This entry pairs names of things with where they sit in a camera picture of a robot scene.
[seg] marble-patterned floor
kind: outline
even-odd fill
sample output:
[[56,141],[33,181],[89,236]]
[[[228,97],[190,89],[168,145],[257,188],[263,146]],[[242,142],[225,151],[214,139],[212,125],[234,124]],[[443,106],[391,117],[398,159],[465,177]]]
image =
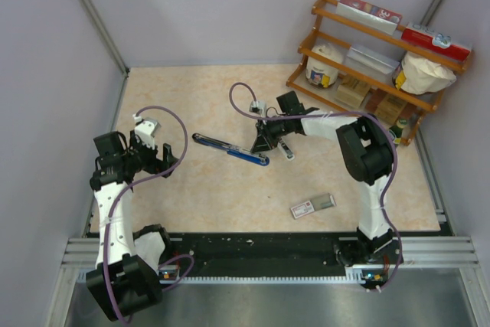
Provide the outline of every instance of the marble-patterned floor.
[[[169,232],[241,231],[354,231],[360,214],[358,183],[345,169],[337,143],[315,137],[289,135],[296,154],[288,162],[277,149],[268,152],[267,167],[236,159],[223,151],[194,143],[202,133],[250,148],[255,121],[239,115],[228,102],[236,81],[251,85],[259,100],[277,106],[276,97],[290,91],[285,81],[296,64],[255,64],[195,67],[133,68],[129,76],[117,128],[129,136],[132,114],[144,106],[162,105],[177,113],[189,133],[188,154],[167,179],[135,187],[132,227],[162,224]],[[248,110],[250,93],[237,88],[235,101]],[[298,93],[305,107],[319,102]],[[162,127],[157,140],[171,144],[174,155],[183,148],[181,127],[171,116],[153,110]],[[388,192],[387,212],[402,231],[437,231],[433,207],[417,148],[398,149],[399,170]],[[290,207],[330,192],[337,206],[293,219]],[[98,229],[98,214],[92,231]]]

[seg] wooden spice rack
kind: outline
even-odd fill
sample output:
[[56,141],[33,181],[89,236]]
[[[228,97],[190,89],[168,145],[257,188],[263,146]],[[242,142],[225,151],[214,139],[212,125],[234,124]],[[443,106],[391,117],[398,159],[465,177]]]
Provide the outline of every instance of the wooden spice rack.
[[[406,93],[402,90],[398,90],[395,87],[389,86],[385,83],[375,80],[374,78],[366,76],[365,74],[360,73],[352,68],[346,67],[343,64],[336,63],[333,60],[328,59],[327,57],[323,57],[322,55],[313,52],[312,49],[315,46],[315,43],[318,40],[318,38],[332,42],[333,44],[337,44],[346,49],[349,49],[351,47],[351,45],[348,42],[335,38],[330,34],[326,34],[325,32],[321,32],[320,26],[322,24],[322,19],[324,17],[330,18],[331,20],[342,23],[350,28],[354,28],[358,31],[364,32],[365,34],[370,34],[371,36],[386,41],[389,44],[401,47],[406,51],[411,51],[431,61],[442,64],[448,67],[449,69],[453,70],[457,74],[462,74],[466,71],[469,62],[472,59],[473,52],[466,58],[464,62],[459,63],[455,60],[450,60],[444,56],[435,54],[432,51],[428,51],[427,49],[423,49],[421,47],[417,47],[415,45],[409,44],[408,42],[401,40],[398,37],[390,36],[389,34],[385,34],[384,32],[375,30],[373,28],[369,28],[368,26],[364,26],[360,23],[357,23],[356,21],[352,21],[348,18],[327,11],[325,9],[325,6],[327,4],[336,6],[338,4],[338,1],[317,0],[313,5],[312,14],[316,15],[315,24],[313,25],[312,31],[308,34],[308,36],[306,36],[306,38],[299,45],[298,52],[300,54],[303,54],[303,57],[301,63],[299,63],[299,66],[296,68],[296,70],[291,74],[289,79],[286,81],[286,86],[292,87],[300,92],[303,92],[306,95],[309,95],[314,99],[317,99],[318,101],[325,103],[339,111],[347,111],[347,109],[345,109],[342,106],[339,106],[337,103],[327,100],[323,96],[315,92],[312,92],[311,90],[307,90],[305,87],[302,87],[299,84],[295,83],[295,80],[298,78],[301,72],[303,72],[304,69],[306,69],[306,63],[308,62],[308,58],[312,57],[316,60],[321,61],[322,63],[328,64],[336,69],[339,69],[341,72],[344,72],[344,74],[343,73],[339,74],[340,78],[344,77],[345,74],[350,74],[353,77],[358,78],[359,80],[363,80],[364,82],[369,83],[371,85],[371,90],[381,89],[391,95],[399,97],[402,100],[405,100],[416,107],[416,112],[415,112],[416,123],[410,130],[408,137],[402,138],[402,143],[408,146],[410,142],[413,140],[413,137],[417,134],[417,130],[419,129],[420,124],[422,123],[427,113],[433,113],[437,110],[437,107],[439,106],[441,99],[443,98],[444,90],[441,90],[436,93],[431,93],[432,95],[431,102],[427,102],[425,100],[420,99],[420,96],[418,95],[413,95],[411,93]],[[402,25],[398,25],[397,27],[398,31],[403,31],[404,29],[405,26]]]

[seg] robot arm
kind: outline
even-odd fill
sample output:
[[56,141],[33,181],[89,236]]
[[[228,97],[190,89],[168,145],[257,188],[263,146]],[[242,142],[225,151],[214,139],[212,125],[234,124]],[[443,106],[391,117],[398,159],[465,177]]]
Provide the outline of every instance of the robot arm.
[[[315,108],[305,109],[294,91],[277,98],[284,116],[322,115]],[[250,112],[261,113],[263,102],[252,102]],[[277,147],[279,139],[292,132],[305,136],[320,136],[339,143],[345,166],[353,179],[359,182],[361,219],[358,241],[363,258],[369,258],[386,247],[393,238],[380,205],[381,192],[387,183],[393,164],[393,153],[386,136],[379,127],[365,117],[335,116],[288,120],[259,120],[257,138],[252,152]]]
[[[115,198],[130,185],[137,172],[157,174],[174,165],[170,145],[163,145],[163,160],[157,159],[156,120],[134,116],[136,127],[129,145],[120,132],[96,137],[99,157],[90,179],[100,214],[100,233],[104,234],[109,210]],[[158,265],[172,257],[170,237],[161,225],[151,225],[133,235],[131,225],[132,191],[125,191],[111,217],[108,239],[100,238],[96,269],[87,274],[87,287],[108,319],[117,319],[103,275],[103,246],[109,246],[109,277],[119,310],[124,316],[162,300]]]

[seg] white bag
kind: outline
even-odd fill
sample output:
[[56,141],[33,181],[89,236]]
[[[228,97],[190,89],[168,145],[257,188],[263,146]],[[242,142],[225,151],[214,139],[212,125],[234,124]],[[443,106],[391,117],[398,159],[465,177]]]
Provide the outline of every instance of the white bag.
[[395,86],[398,90],[420,95],[425,92],[437,92],[455,81],[456,75],[452,70],[425,57],[407,53],[395,78]]
[[[316,45],[312,51],[339,64],[344,60],[342,52],[332,44]],[[312,57],[308,58],[308,63],[306,64],[306,78],[310,83],[326,88],[335,83],[337,77],[338,69],[313,59]]]

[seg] red box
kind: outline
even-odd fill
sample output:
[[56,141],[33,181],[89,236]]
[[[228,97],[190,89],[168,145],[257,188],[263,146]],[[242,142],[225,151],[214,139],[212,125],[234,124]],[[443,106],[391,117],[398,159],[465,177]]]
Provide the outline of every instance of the red box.
[[362,0],[340,0],[335,12],[387,34],[395,32],[402,18],[399,13],[388,11]]
[[437,54],[464,61],[472,51],[471,45],[454,41],[450,36],[410,22],[401,34],[402,40],[434,51]]

